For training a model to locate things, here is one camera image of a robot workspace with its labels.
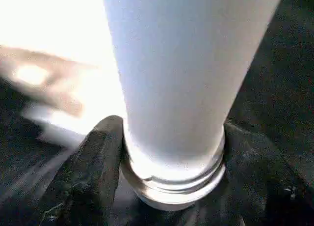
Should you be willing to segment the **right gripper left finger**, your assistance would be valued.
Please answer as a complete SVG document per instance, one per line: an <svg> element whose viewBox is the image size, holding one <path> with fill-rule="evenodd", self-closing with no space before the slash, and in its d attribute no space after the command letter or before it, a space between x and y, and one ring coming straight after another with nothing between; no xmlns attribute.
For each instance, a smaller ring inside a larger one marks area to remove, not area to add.
<svg viewBox="0 0 314 226"><path fill-rule="evenodd" d="M108 116L56 173L38 206L40 226L106 226L118 187L123 120Z"/></svg>

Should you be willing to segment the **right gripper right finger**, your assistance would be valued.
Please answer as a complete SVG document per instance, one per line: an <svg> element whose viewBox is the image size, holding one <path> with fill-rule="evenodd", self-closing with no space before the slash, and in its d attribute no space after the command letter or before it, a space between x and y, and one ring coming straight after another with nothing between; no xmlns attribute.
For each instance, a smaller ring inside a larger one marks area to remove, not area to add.
<svg viewBox="0 0 314 226"><path fill-rule="evenodd" d="M247 226L312 226L314 190L262 133L231 122L225 128L225 166Z"/></svg>

